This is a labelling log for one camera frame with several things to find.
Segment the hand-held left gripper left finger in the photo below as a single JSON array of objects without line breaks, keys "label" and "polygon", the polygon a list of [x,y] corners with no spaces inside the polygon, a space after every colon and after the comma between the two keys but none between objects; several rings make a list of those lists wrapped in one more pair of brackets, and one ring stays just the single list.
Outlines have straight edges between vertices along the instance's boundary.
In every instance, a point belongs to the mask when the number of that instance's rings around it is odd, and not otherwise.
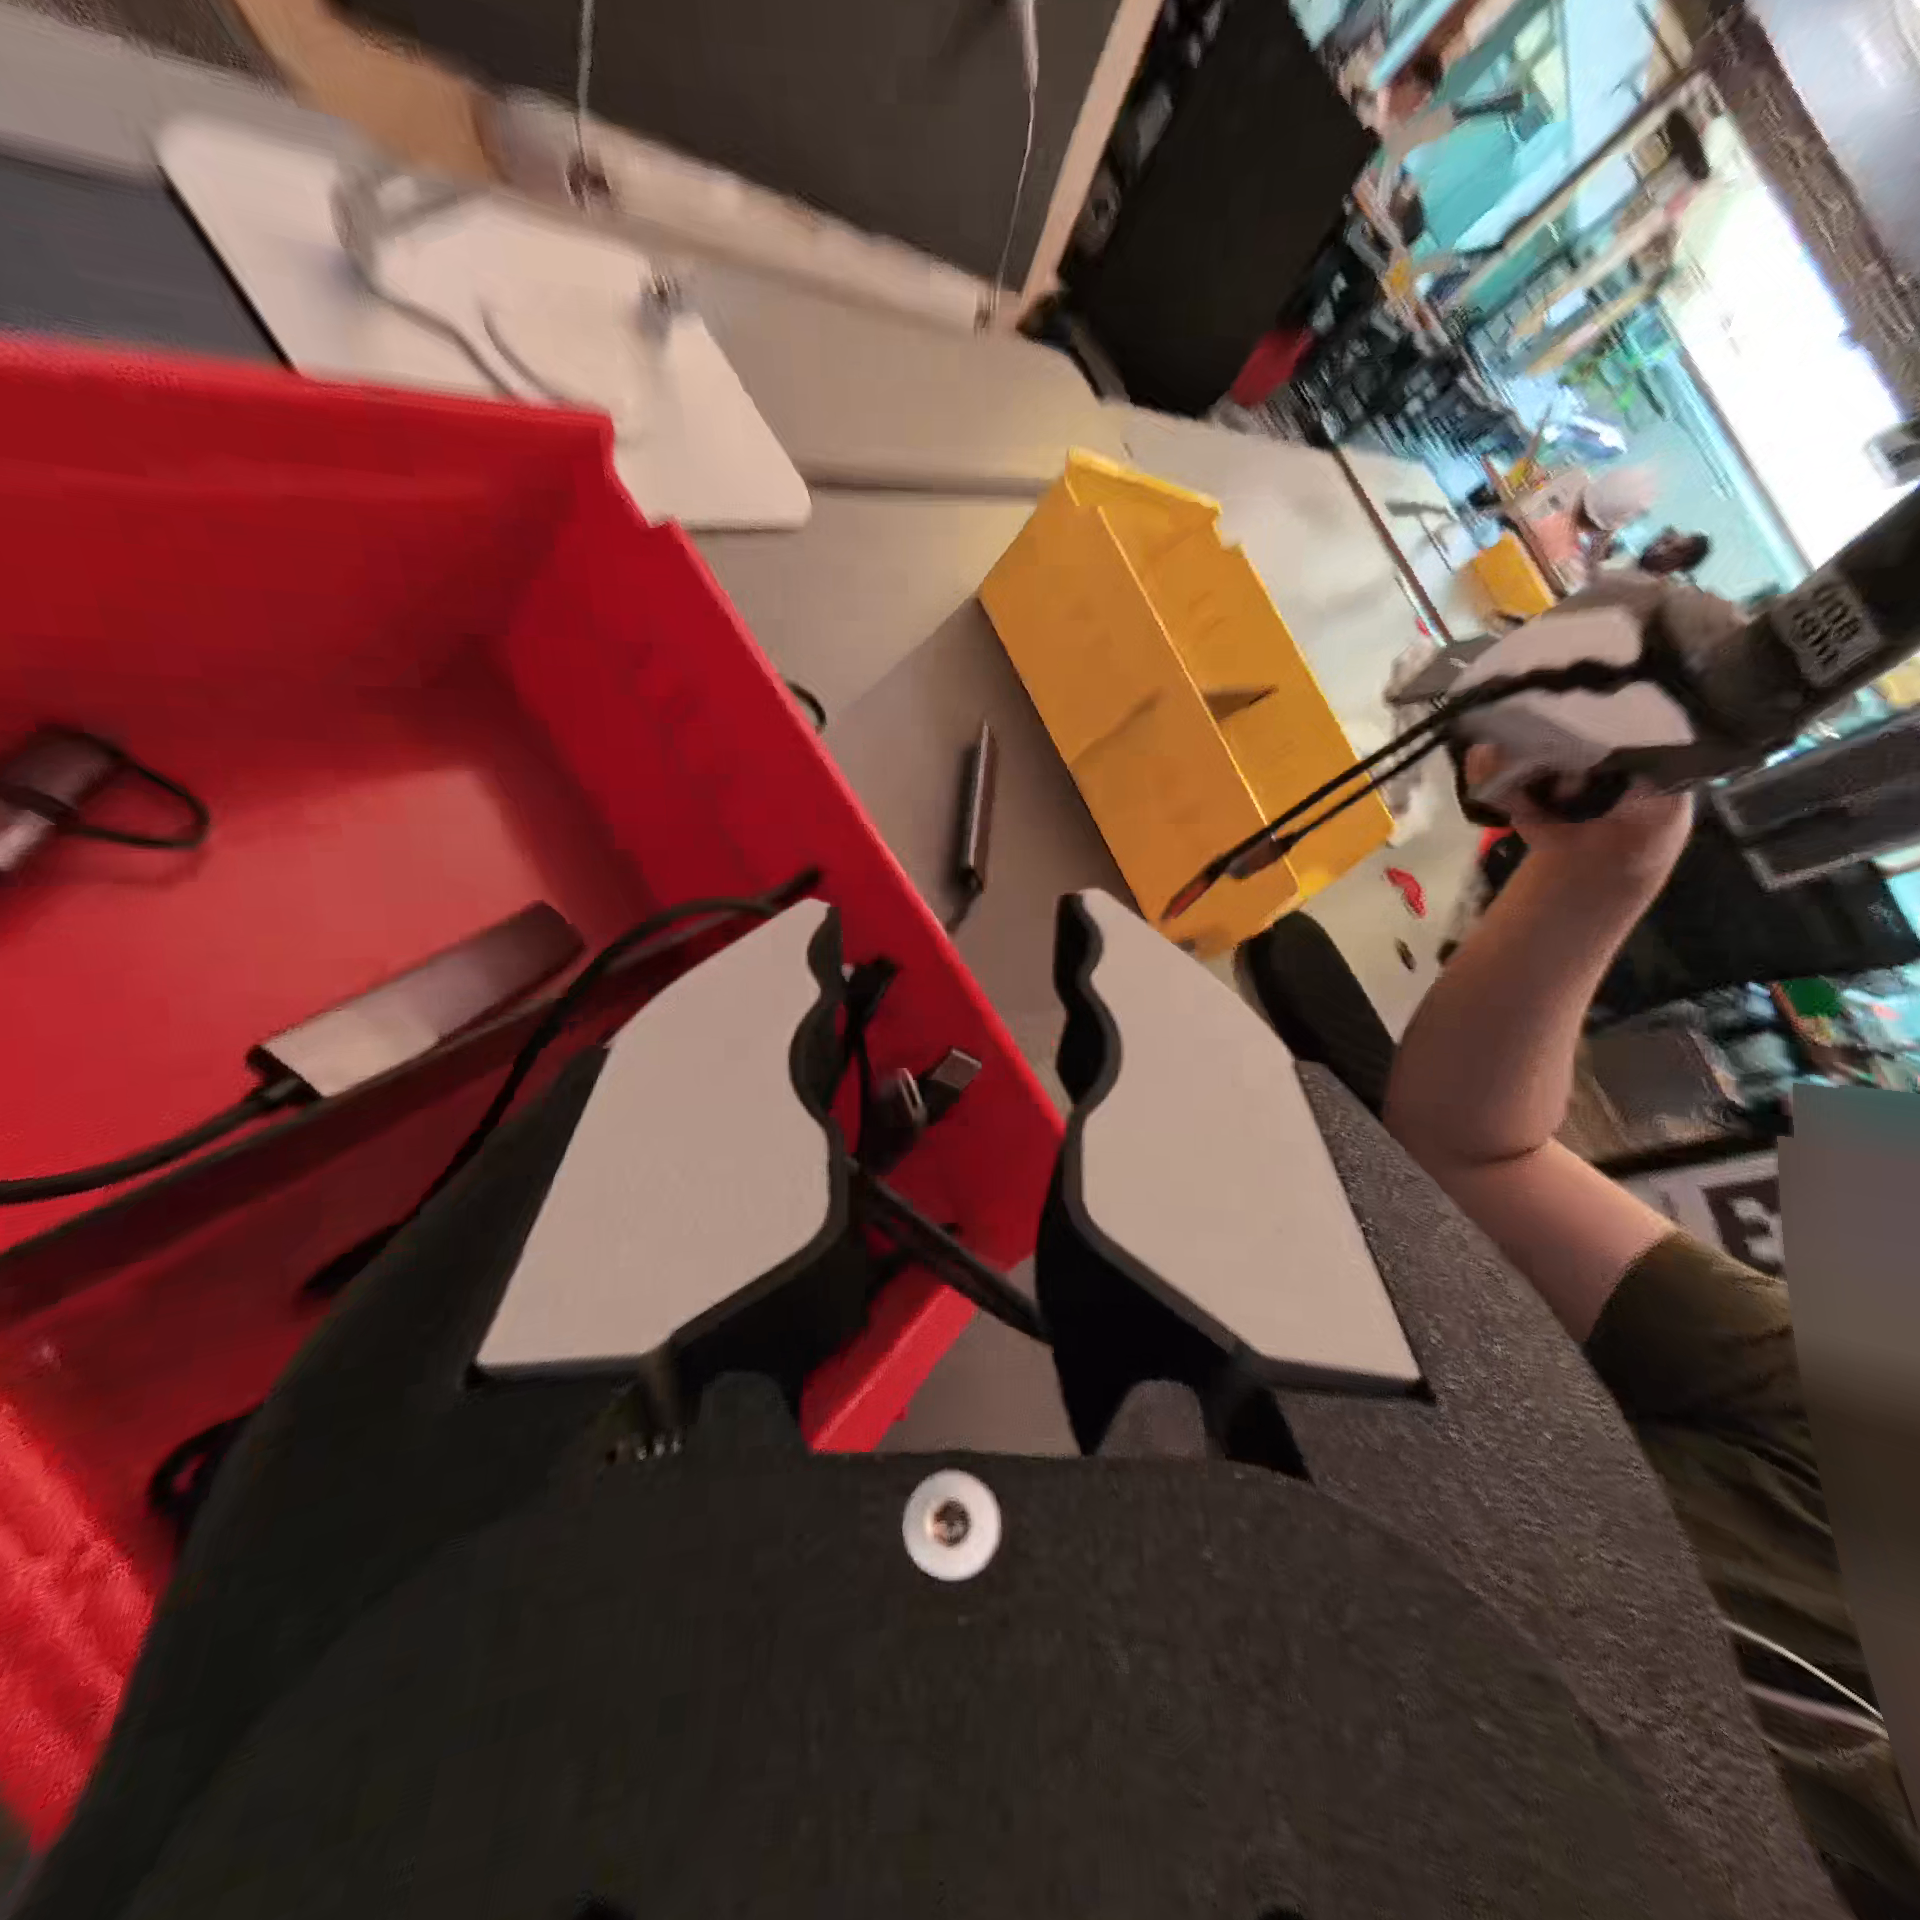
[{"label": "hand-held left gripper left finger", "polygon": [[685,971],[605,1050],[475,1367],[804,1373],[852,1326],[852,1165],[831,1119],[836,910],[789,906]]}]

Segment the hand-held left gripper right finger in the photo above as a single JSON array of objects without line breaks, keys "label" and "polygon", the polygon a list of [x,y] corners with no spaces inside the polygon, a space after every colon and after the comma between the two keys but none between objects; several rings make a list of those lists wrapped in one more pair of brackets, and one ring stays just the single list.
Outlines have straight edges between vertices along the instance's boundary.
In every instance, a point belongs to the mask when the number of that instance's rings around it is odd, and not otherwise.
[{"label": "hand-held left gripper right finger", "polygon": [[1207,964],[1099,888],[1059,898],[1070,1110],[1036,1291],[1082,1375],[1403,1398],[1425,1372],[1300,1069]]}]

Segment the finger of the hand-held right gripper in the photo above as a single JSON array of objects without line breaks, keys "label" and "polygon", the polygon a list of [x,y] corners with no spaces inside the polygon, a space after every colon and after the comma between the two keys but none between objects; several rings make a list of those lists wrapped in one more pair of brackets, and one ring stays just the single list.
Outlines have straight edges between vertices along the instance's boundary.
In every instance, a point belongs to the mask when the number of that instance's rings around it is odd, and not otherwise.
[{"label": "finger of the hand-held right gripper", "polygon": [[1644,680],[1645,622],[1630,606],[1558,606],[1491,639],[1455,676],[1450,702],[1517,690],[1614,692]]},{"label": "finger of the hand-held right gripper", "polygon": [[1626,772],[1650,784],[1699,784],[1700,749],[1691,717],[1665,687],[1509,690],[1450,696],[1451,735],[1487,747],[1492,771],[1473,784],[1587,782]]}]

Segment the grey USB hub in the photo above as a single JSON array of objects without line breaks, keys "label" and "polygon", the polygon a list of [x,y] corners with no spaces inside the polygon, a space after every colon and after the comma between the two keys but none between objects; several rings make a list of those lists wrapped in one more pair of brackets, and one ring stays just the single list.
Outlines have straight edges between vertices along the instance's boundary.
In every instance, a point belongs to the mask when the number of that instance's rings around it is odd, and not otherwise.
[{"label": "grey USB hub", "polygon": [[964,922],[983,898],[991,874],[991,830],[997,814],[998,735],[983,719],[962,756],[951,839],[951,882],[955,886],[955,919]]},{"label": "grey USB hub", "polygon": [[343,1096],[515,1007],[585,958],[557,908],[530,902],[251,1046],[270,1109]]}]

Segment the red plastic bin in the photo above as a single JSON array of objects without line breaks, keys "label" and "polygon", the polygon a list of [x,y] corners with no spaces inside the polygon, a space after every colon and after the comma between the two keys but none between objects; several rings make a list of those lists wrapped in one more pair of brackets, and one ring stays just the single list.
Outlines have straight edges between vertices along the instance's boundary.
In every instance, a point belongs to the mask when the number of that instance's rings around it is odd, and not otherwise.
[{"label": "red plastic bin", "polygon": [[[5,885],[5,1179],[228,1109],[251,1046],[547,902],[602,946],[818,871],[899,979],[876,1069],[980,1060],[903,1194],[997,1269],[1063,1124],[830,749],[609,429],[266,367],[5,343],[5,755],[108,735],[191,853],[63,837]],[[149,1487],[260,1403],[373,1235],[204,1236],[5,1328],[5,1826],[45,1852],[173,1568]]]}]

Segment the person's right hand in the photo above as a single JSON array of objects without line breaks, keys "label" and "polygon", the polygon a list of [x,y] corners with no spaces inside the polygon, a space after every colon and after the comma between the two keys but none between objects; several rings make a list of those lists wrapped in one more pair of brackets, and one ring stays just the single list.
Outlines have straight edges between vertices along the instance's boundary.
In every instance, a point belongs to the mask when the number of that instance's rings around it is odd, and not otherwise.
[{"label": "person's right hand", "polygon": [[1466,762],[1467,794],[1500,811],[1524,846],[1503,886],[1532,906],[1645,906],[1673,875],[1697,826],[1693,794],[1630,784],[1598,819],[1573,822],[1530,795],[1533,774],[1509,771],[1494,747]]}]

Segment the black wrist rest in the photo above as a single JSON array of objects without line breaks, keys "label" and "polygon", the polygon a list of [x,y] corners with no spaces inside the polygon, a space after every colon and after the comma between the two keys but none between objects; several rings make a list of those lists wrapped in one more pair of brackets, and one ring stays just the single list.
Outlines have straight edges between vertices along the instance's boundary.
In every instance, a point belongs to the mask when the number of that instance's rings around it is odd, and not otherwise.
[{"label": "black wrist rest", "polygon": [[1237,948],[1239,982],[1292,1056],[1325,1067],[1381,1118],[1396,1042],[1332,938],[1286,915]]}]

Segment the black framed sign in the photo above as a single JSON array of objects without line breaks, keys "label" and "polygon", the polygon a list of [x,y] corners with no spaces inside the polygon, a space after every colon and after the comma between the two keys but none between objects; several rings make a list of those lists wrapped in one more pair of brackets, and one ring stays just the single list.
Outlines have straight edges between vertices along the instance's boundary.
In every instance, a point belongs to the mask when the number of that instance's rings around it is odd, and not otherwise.
[{"label": "black framed sign", "polygon": [[1781,1277],[1786,1274],[1786,1222],[1778,1149],[1705,1158],[1623,1178],[1653,1208],[1693,1239]]}]

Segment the olive shirt sleeve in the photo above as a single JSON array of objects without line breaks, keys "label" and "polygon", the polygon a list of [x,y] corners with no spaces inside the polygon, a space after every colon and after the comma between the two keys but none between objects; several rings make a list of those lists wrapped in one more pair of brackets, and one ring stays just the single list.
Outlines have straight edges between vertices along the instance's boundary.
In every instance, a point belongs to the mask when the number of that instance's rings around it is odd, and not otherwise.
[{"label": "olive shirt sleeve", "polygon": [[1791,1810],[1857,1916],[1915,1916],[1915,1823],[1841,1580],[1788,1288],[1686,1236],[1621,1279],[1583,1354],[1638,1438]]}]

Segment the grey divider plate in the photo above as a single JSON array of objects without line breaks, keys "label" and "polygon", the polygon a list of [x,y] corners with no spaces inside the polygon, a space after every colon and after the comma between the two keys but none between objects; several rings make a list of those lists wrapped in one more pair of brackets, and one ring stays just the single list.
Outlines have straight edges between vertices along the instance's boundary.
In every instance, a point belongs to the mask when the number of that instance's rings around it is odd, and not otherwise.
[{"label": "grey divider plate", "polygon": [[67,1299],[204,1236],[268,1227],[358,1236],[393,1222],[429,1186],[506,1084],[513,1058],[559,994],[525,1000],[419,1062],[245,1135],[5,1251],[3,1322],[21,1326]]}]

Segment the black office chair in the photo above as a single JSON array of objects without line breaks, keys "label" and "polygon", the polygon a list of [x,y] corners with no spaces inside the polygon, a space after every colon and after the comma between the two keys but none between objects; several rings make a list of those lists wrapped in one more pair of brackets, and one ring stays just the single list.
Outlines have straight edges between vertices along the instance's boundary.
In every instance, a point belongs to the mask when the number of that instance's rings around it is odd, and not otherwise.
[{"label": "black office chair", "polygon": [[1222,4],[1063,307],[1125,396],[1198,418],[1343,227],[1381,141],[1282,3]]}]

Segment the white stand base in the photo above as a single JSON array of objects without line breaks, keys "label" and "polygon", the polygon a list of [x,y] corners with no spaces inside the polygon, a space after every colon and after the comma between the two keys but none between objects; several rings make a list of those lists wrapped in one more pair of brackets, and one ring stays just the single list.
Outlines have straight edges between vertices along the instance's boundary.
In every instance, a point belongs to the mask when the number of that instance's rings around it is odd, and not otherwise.
[{"label": "white stand base", "polygon": [[221,119],[166,123],[156,158],[292,370],[603,415],[649,520],[807,523],[810,488],[683,276],[631,243]]}]

